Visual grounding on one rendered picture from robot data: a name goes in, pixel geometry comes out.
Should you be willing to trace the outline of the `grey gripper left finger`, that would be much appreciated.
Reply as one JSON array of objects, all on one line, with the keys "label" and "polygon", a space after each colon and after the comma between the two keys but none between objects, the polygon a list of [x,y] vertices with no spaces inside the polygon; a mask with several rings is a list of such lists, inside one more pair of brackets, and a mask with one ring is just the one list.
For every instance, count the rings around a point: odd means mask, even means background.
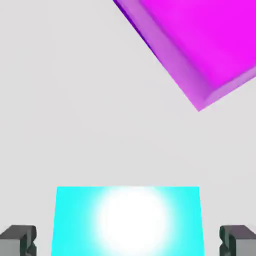
[{"label": "grey gripper left finger", "polygon": [[0,256],[37,256],[34,225],[11,225],[0,234]]}]

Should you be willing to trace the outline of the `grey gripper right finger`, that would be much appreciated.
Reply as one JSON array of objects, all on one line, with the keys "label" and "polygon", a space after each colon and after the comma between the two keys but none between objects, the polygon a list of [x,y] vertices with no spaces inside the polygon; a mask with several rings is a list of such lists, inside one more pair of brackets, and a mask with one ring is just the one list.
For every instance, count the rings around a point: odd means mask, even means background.
[{"label": "grey gripper right finger", "polygon": [[245,225],[222,225],[219,256],[256,256],[256,233]]}]

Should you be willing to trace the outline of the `small cyan cube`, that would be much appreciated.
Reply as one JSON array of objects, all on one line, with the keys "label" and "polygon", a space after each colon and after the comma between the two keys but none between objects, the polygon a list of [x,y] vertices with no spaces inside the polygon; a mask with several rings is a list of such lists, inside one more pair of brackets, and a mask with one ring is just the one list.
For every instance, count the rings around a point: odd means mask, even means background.
[{"label": "small cyan cube", "polygon": [[58,187],[51,256],[205,256],[200,190]]}]

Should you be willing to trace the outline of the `large magenta box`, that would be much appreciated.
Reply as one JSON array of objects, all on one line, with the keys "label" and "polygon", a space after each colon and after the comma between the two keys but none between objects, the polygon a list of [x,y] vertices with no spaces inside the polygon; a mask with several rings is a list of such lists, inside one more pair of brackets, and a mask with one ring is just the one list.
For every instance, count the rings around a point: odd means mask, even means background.
[{"label": "large magenta box", "polygon": [[256,0],[113,0],[201,111],[256,77]]}]

